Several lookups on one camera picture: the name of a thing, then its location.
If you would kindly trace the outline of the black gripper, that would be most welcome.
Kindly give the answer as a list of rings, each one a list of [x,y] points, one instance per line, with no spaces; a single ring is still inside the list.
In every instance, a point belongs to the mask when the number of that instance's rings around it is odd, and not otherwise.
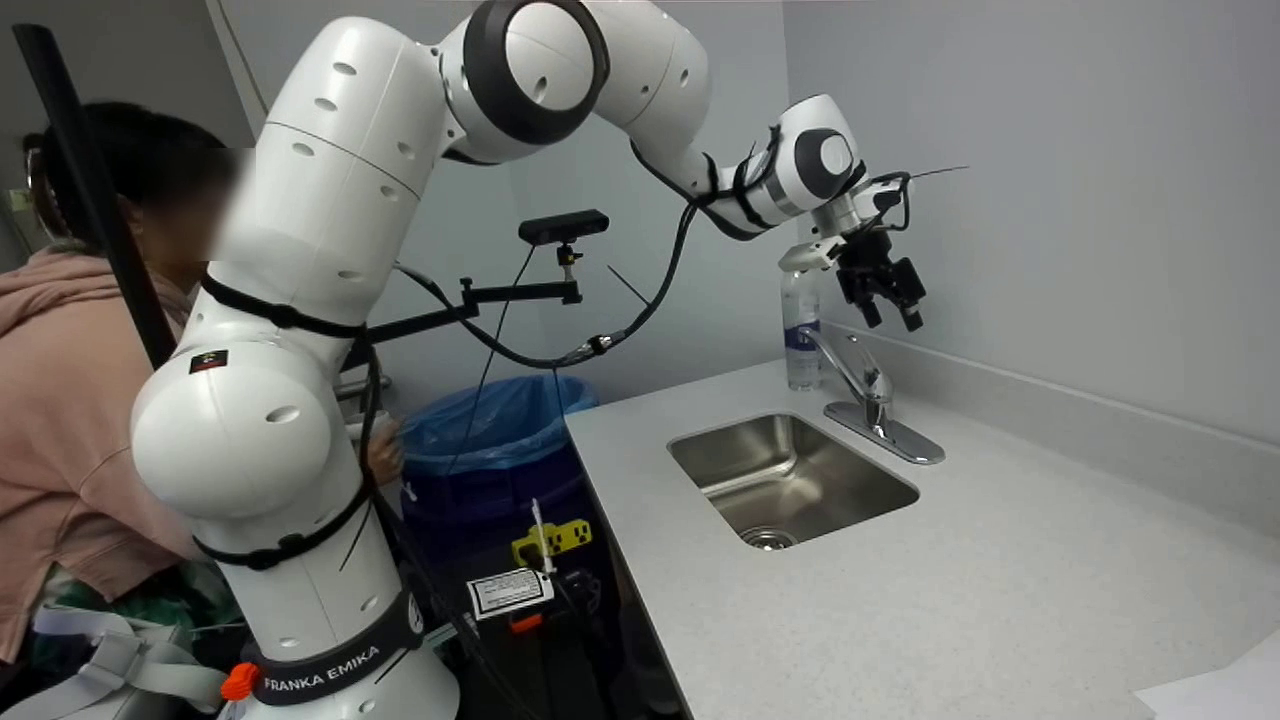
[[[880,329],[883,318],[878,296],[901,308],[908,330],[923,329],[920,277],[908,258],[892,254],[892,237],[883,229],[848,231],[836,277],[844,298],[862,308],[870,329]]]

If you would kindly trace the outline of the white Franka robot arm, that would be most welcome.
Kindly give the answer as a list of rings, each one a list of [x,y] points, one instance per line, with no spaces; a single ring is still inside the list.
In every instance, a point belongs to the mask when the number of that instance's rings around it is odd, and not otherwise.
[[[482,0],[446,41],[386,19],[321,29],[250,154],[244,246],[215,258],[177,353],[134,402],[134,461],[193,527],[251,646],[215,720],[458,720],[405,559],[347,436],[338,377],[386,296],[446,158],[508,163],[586,118],[723,237],[807,219],[862,312],[918,315],[888,252],[888,180],[830,95],[716,163],[700,146],[707,52],[657,0]]]

